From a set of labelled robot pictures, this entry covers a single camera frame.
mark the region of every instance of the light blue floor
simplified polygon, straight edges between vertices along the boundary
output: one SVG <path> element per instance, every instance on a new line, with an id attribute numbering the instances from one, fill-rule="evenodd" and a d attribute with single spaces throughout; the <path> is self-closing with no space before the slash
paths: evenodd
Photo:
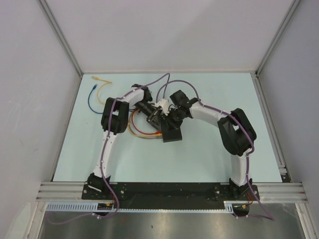
<path id="1" fill-rule="evenodd" d="M 131 85 L 147 84 L 162 74 L 101 74 L 94 75 L 112 81 L 101 91 L 101 99 L 118 97 L 129 91 Z M 275 155 L 250 74 L 209 73 L 172 74 L 171 80 L 192 83 L 208 105 L 231 111 L 242 108 L 257 133 L 256 151 L 251 156 L 251 175 L 255 182 L 281 182 Z M 157 90 L 166 79 L 150 86 L 155 98 Z M 93 113 L 87 98 L 95 84 L 103 82 L 84 75 L 76 99 L 71 121 L 62 147 L 54 181 L 86 181 L 98 160 L 101 150 L 101 115 Z M 189 98 L 193 90 L 183 83 L 168 86 L 166 98 L 177 90 Z M 91 97 L 92 107 L 99 112 L 104 106 Z M 137 125 L 152 132 L 154 129 L 140 114 Z M 161 139 L 141 139 L 126 130 L 118 139 L 113 157 L 117 168 L 111 181 L 127 182 L 227 182 L 230 173 L 230 155 L 224 149 L 218 128 L 203 121 L 185 119 L 181 126 L 183 140 L 162 143 Z"/>

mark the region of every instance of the robotic arm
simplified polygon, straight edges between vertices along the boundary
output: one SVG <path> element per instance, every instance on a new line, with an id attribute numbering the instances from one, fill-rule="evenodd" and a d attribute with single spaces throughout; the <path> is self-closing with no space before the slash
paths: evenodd
<path id="1" fill-rule="evenodd" d="M 104 108 L 101 124 L 104 130 L 103 145 L 108 135 L 109 117 L 112 114 L 111 132 L 104 152 L 102 167 L 107 180 L 110 180 L 114 159 L 111 154 L 114 149 L 117 137 L 123 133 L 128 124 L 129 108 L 135 106 L 147 116 L 147 122 L 156 130 L 162 132 L 163 142 L 182 140 L 180 126 L 185 118 L 203 120 L 219 128 L 223 145 L 231 154 L 232 174 L 230 184 L 233 185 L 236 194 L 247 190 L 246 180 L 246 153 L 250 150 L 250 143 L 242 130 L 235 129 L 236 123 L 226 115 L 214 110 L 203 107 L 197 98 L 189 100 L 181 90 L 170 96 L 175 108 L 169 109 L 168 99 L 162 99 L 154 106 L 149 102 L 152 101 L 151 93 L 148 87 L 143 87 L 133 91 L 125 99 L 115 103 L 114 112 L 111 106 L 115 99 L 108 98 Z M 230 112 L 245 128 L 252 141 L 256 139 L 256 133 L 249 123 L 245 113 L 241 109 Z M 106 185 L 102 180 L 100 169 L 100 158 L 97 161 L 93 173 L 88 178 L 88 186 L 91 189 L 103 192 Z"/>

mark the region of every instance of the aluminum frame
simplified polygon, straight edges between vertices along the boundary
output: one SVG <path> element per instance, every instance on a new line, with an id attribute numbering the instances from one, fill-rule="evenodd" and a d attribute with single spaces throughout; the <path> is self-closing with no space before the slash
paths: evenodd
<path id="1" fill-rule="evenodd" d="M 82 77 L 80 77 L 80 80 L 79 80 L 79 82 L 78 82 L 78 84 L 76 86 L 76 93 L 74 95 L 74 98 L 72 99 L 72 105 L 71 105 L 70 111 L 68 113 L 68 120 L 67 120 L 67 123 L 65 124 L 65 127 L 64 127 L 64 130 L 63 130 L 63 138 L 60 141 L 59 150 L 57 151 L 57 154 L 56 154 L 56 156 L 54 158 L 54 163 L 53 163 L 53 166 L 52 166 L 52 169 L 51 169 L 51 172 L 50 172 L 50 177 L 49 177 L 50 180 L 53 180 L 53 177 L 54 177 L 54 174 L 55 174 L 55 170 L 56 170 L 56 167 L 58 165 L 58 160 L 59 160 L 59 157 L 60 157 L 60 154 L 61 154 L 61 151 L 62 151 L 62 146 L 64 144 L 65 136 L 66 136 L 69 124 L 70 124 L 71 116 L 72 116 L 73 109 L 74 109 L 74 106 L 75 106 L 75 101 L 76 101 L 76 98 L 78 96 L 79 89 L 80 89 L 80 86 L 81 86 L 81 81 L 82 81 Z"/>
<path id="2" fill-rule="evenodd" d="M 291 22 L 294 14 L 296 13 L 300 3 L 302 2 L 302 0 L 294 0 L 293 3 L 290 5 L 289 10 L 287 11 L 282 23 L 280 24 L 274 38 L 272 39 L 266 54 L 264 55 L 263 59 L 261 60 L 256 73 L 259 76 L 260 73 L 262 72 L 265 64 L 267 63 L 268 59 L 270 58 L 272 52 L 274 51 L 275 47 L 277 46 L 279 40 L 282 38 L 285 30 L 287 29 L 289 23 Z"/>
<path id="3" fill-rule="evenodd" d="M 54 34 L 56 35 L 56 37 L 58 38 L 59 42 L 61 43 L 61 46 L 63 48 L 63 50 L 65 51 L 67 57 L 69 58 L 69 60 L 71 61 L 75 71 L 78 73 L 78 75 L 80 77 L 82 77 L 83 75 L 83 72 L 80 68 L 80 65 L 77 61 L 77 59 L 75 58 L 72 50 L 71 50 L 71 47 L 69 45 L 69 43 L 67 42 L 59 24 L 57 23 L 54 15 L 53 15 L 53 12 L 51 11 L 48 3 L 46 0 L 37 0 L 37 2 L 39 3 L 40 5 L 40 8 L 42 9 L 44 15 L 46 16 L 49 24 L 51 25 L 52 27 L 52 30 L 54 32 Z"/>
<path id="4" fill-rule="evenodd" d="M 258 186 L 261 201 L 263 203 L 295 203 L 300 217 L 300 221 L 306 236 L 306 239 L 318 238 L 318 229 L 314 224 L 314 219 L 308 204 L 308 200 L 302 183 L 255 183 Z M 94 202 L 82 200 L 82 190 L 84 183 L 82 182 L 43 182 L 37 196 L 37 208 L 32 218 L 30 230 L 28 232 L 29 239 L 38 238 L 45 209 L 49 202 L 69 202 L 74 205 L 85 204 L 86 202 Z M 147 210 L 134 210 L 134 212 L 147 213 Z M 167 211 L 151 210 L 149 212 L 165 213 Z"/>
<path id="5" fill-rule="evenodd" d="M 256 75 L 256 73 L 251 73 L 251 78 L 253 80 L 253 84 L 254 84 L 255 91 L 256 91 L 256 94 L 257 94 L 257 98 L 258 98 L 258 101 L 259 101 L 259 105 L 261 107 L 261 111 L 262 111 L 262 114 L 263 114 L 264 119 L 265 119 L 266 127 L 267 127 L 267 130 L 268 130 L 268 133 L 269 133 L 270 142 L 272 144 L 272 147 L 273 147 L 273 150 L 274 150 L 274 153 L 275 153 L 275 158 L 276 158 L 276 161 L 277 161 L 277 165 L 279 167 L 279 172 L 280 172 L 281 175 L 288 174 L 290 179 L 291 179 L 291 182 L 293 182 L 293 177 L 289 173 L 289 169 L 288 169 L 288 166 L 286 164 L 286 160 L 285 160 L 285 157 L 284 157 L 284 154 L 283 154 L 283 150 L 282 150 L 282 148 L 280 146 L 280 142 L 279 142 L 279 138 L 278 138 L 278 135 L 277 135 L 277 131 L 275 129 L 275 125 L 274 125 L 272 116 L 270 114 L 270 110 L 269 110 L 269 107 L 268 107 L 268 104 L 267 104 L 267 101 L 266 101 L 266 97 L 265 97 L 264 91 L 263 91 L 261 83 L 260 83 L 260 79 Z"/>

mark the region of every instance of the white panel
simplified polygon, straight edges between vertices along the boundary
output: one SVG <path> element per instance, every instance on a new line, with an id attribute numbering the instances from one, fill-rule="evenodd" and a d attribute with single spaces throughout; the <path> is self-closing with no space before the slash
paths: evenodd
<path id="1" fill-rule="evenodd" d="M 319 220 L 319 1 L 301 3 L 261 83 L 294 181 Z"/>
<path id="2" fill-rule="evenodd" d="M 20 208 L 26 202 L 33 207 L 40 182 L 49 180 L 79 79 L 35 0 L 2 3 L 0 32 L 4 238 Z"/>
<path id="3" fill-rule="evenodd" d="M 49 0 L 84 72 L 252 71 L 293 0 Z"/>
<path id="4" fill-rule="evenodd" d="M 125 94 L 131 85 L 145 85 L 162 74 L 97 75 L 112 81 L 102 88 L 102 100 Z M 90 111 L 88 95 L 92 87 L 103 82 L 83 76 L 81 87 L 60 154 L 55 181 L 86 181 L 99 159 L 103 130 L 101 115 Z M 265 121 L 249 73 L 192 73 L 172 74 L 171 80 L 183 79 L 192 83 L 203 101 L 223 110 L 242 108 L 257 133 L 256 151 L 251 156 L 251 175 L 254 182 L 281 182 Z M 166 79 L 150 86 L 153 99 Z M 193 89 L 183 83 L 170 84 L 168 98 L 183 90 L 191 99 Z M 92 108 L 102 112 L 104 106 L 92 93 Z M 135 117 L 144 132 L 154 132 L 146 117 Z M 198 119 L 185 119 L 181 125 L 183 140 L 163 143 L 162 139 L 141 139 L 126 130 L 117 137 L 112 155 L 112 177 L 115 182 L 227 182 L 231 175 L 231 156 L 225 150 L 217 127 Z"/>

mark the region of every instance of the black mounting plate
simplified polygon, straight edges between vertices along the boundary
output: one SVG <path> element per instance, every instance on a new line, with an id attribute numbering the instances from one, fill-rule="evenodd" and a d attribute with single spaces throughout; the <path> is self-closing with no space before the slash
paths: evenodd
<path id="1" fill-rule="evenodd" d="M 121 209 L 147 210 L 214 210 L 224 209 L 224 201 L 247 202 L 248 190 L 238 199 L 228 194 L 230 185 L 220 183 L 110 183 Z M 112 200 L 110 192 L 102 193 L 83 187 L 83 200 Z"/>

